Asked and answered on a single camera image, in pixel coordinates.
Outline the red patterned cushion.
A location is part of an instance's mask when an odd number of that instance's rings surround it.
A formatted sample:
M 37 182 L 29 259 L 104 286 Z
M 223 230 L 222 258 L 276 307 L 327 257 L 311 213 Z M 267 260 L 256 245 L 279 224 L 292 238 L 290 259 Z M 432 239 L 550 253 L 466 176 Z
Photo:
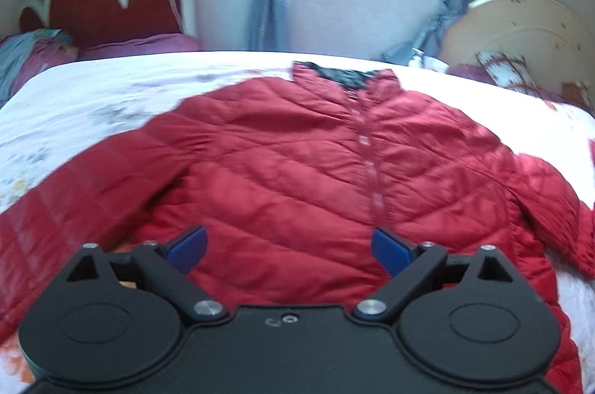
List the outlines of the red patterned cushion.
M 575 81 L 563 83 L 562 97 L 568 104 L 585 111 L 593 111 L 593 104 L 589 96 L 589 87 L 585 82 Z

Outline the patterned pillow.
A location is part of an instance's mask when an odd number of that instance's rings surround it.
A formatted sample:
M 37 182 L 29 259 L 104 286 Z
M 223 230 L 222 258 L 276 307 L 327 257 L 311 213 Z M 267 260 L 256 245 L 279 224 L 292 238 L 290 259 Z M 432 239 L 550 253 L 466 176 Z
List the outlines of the patterned pillow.
M 498 87 L 527 95 L 537 95 L 537 84 L 530 76 L 527 61 L 522 55 L 478 52 L 476 59 Z

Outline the red quilted down jacket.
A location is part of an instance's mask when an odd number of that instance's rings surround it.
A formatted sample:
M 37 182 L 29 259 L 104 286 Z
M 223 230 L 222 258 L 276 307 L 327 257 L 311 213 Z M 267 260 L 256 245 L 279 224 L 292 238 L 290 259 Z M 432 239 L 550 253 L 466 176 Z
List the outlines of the red quilted down jacket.
M 227 303 L 352 306 L 386 279 L 383 227 L 452 253 L 491 243 L 562 330 L 548 380 L 586 377 L 554 259 L 594 275 L 594 215 L 551 164 L 388 71 L 349 91 L 303 65 L 187 98 L 67 161 L 1 216 L 1 336 L 84 241 L 209 233 L 194 283 Z

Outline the red heart-shaped headboard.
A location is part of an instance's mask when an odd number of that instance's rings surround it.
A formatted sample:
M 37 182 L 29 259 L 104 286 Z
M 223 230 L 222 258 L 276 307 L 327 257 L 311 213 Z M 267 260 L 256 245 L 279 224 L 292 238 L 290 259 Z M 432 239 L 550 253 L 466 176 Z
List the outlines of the red heart-shaped headboard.
M 16 25 L 21 33 L 64 30 L 79 48 L 162 33 L 198 36 L 194 0 L 24 0 Z

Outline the white floral bed sheet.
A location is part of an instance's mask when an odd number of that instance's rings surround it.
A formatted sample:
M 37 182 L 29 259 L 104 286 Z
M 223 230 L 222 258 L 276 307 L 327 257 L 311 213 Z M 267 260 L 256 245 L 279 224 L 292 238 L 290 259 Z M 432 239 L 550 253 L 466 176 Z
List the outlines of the white floral bed sheet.
M 31 79 L 1 111 L 1 216 L 70 159 L 136 130 L 184 100 L 254 78 L 289 79 L 301 55 L 180 53 L 76 62 Z M 430 70 L 394 66 L 401 87 L 463 112 L 516 154 L 553 165 L 594 205 L 594 121 L 560 100 L 544 101 Z M 1 389 L 32 377 L 16 331 L 1 336 Z

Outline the cream round headboard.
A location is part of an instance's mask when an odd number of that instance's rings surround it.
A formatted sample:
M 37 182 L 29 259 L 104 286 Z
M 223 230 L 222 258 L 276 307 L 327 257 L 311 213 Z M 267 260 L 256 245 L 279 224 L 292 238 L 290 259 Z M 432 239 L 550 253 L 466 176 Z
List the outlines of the cream round headboard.
M 585 82 L 594 101 L 594 40 L 580 19 L 555 0 L 474 0 L 446 32 L 439 59 L 475 64 L 478 52 L 522 55 L 537 86 L 562 93 Z

